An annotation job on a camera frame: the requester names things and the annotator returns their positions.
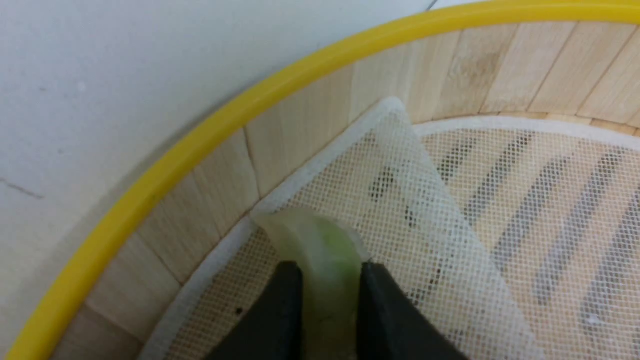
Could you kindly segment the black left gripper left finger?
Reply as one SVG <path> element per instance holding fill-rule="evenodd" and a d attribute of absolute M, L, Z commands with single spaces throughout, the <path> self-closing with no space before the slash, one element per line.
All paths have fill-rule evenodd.
<path fill-rule="evenodd" d="M 258 300 L 206 360 L 300 360 L 302 310 L 301 269 L 279 262 Z"/>

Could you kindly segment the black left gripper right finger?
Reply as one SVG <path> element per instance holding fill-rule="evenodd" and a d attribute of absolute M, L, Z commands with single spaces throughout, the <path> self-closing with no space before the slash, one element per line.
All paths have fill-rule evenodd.
<path fill-rule="evenodd" d="M 465 360 L 379 263 L 364 262 L 356 324 L 359 360 Z"/>

